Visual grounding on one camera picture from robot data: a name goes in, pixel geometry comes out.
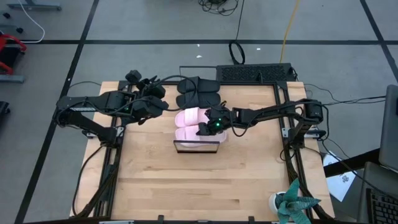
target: black keyboard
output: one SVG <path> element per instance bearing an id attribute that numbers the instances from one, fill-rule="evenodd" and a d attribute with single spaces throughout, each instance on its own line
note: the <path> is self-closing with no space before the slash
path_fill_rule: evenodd
<path id="1" fill-rule="evenodd" d="M 219 65 L 217 80 L 227 82 L 294 82 L 290 63 L 257 65 Z"/>
<path id="2" fill-rule="evenodd" d="M 366 189 L 370 223 L 398 224 L 398 201 L 373 189 Z"/>

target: yellow cable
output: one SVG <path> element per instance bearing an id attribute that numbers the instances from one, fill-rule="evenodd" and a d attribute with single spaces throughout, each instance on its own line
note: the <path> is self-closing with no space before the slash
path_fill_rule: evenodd
<path id="1" fill-rule="evenodd" d="M 299 3 L 300 3 L 300 0 L 296 0 L 296 5 L 294 6 L 292 16 L 290 17 L 289 24 L 288 24 L 287 29 L 285 31 L 284 43 L 282 44 L 282 52 L 280 53 L 279 63 L 282 63 L 282 59 L 284 57 L 286 37 L 287 37 L 287 34 L 289 34 L 290 27 L 292 26 L 294 15 L 296 14 L 297 9 L 299 8 Z"/>

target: white paper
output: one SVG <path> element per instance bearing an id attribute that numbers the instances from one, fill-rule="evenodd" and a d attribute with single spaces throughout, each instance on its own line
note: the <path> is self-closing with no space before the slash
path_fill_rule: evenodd
<path id="1" fill-rule="evenodd" d="M 324 167 L 330 164 L 334 164 L 335 162 L 338 161 L 333 156 L 326 155 L 323 158 Z M 345 195 L 347 194 L 349 187 L 353 183 L 354 178 L 355 175 L 351 171 L 348 171 L 341 175 L 336 175 L 334 177 L 326 178 L 330 194 L 332 194 L 335 198 L 337 198 L 337 200 L 342 202 Z"/>

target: wooden tabletop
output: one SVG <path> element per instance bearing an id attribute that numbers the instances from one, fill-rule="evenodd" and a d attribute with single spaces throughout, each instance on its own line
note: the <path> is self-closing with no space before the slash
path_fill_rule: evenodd
<path id="1" fill-rule="evenodd" d="M 118 82 L 104 82 L 101 93 L 117 87 Z M 163 100 L 170 108 L 176 108 L 176 86 L 164 88 Z M 303 83 L 291 82 L 288 88 L 291 100 L 306 97 Z M 271 86 L 221 86 L 219 94 L 228 108 L 275 105 Z M 286 165 L 279 158 L 283 147 L 278 120 L 258 123 L 241 138 L 227 130 L 227 140 L 216 154 L 178 154 L 173 145 L 177 113 L 164 111 L 141 126 L 127 126 L 112 219 L 156 220 L 158 215 L 164 215 L 166 220 L 246 221 L 248 216 L 254 216 L 256 221 L 277 220 L 268 208 L 268 198 L 289 188 Z M 110 126 L 111 117 L 96 113 L 94 121 Z M 314 139 L 306 139 L 305 144 L 318 150 Z M 89 139 L 84 160 L 98 146 L 97 139 Z M 77 211 L 98 188 L 104 153 L 105 149 L 95 155 L 83 171 Z M 334 216 L 319 154 L 302 149 L 301 155 L 309 191 Z"/>

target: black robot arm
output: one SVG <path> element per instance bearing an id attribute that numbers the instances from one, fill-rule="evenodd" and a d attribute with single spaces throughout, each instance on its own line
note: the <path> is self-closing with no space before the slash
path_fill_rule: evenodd
<path id="1" fill-rule="evenodd" d="M 302 114 L 296 112 L 296 107 L 302 105 Z M 294 128 L 289 129 L 287 141 L 290 144 L 302 144 L 305 133 L 311 126 L 323 121 L 322 104 L 317 100 L 302 99 L 290 101 L 277 106 L 259 110 L 233 108 L 227 109 L 224 104 L 212 107 L 206 111 L 209 122 L 199 124 L 197 135 L 216 135 L 228 128 L 247 129 L 258 122 L 275 118 L 293 118 L 298 121 Z"/>
<path id="2" fill-rule="evenodd" d="M 120 137 L 127 124 L 143 124 L 151 118 L 162 115 L 169 105 L 161 99 L 165 89 L 155 80 L 141 79 L 139 72 L 131 71 L 126 75 L 129 84 L 137 86 L 138 90 L 108 91 L 100 96 L 69 97 L 64 96 L 57 102 L 57 112 L 54 120 L 59 126 L 75 126 L 82 129 L 88 137 L 97 136 L 101 144 L 109 147 L 120 146 Z M 81 112 L 100 112 L 120 118 L 119 127 L 103 127 L 83 116 Z"/>

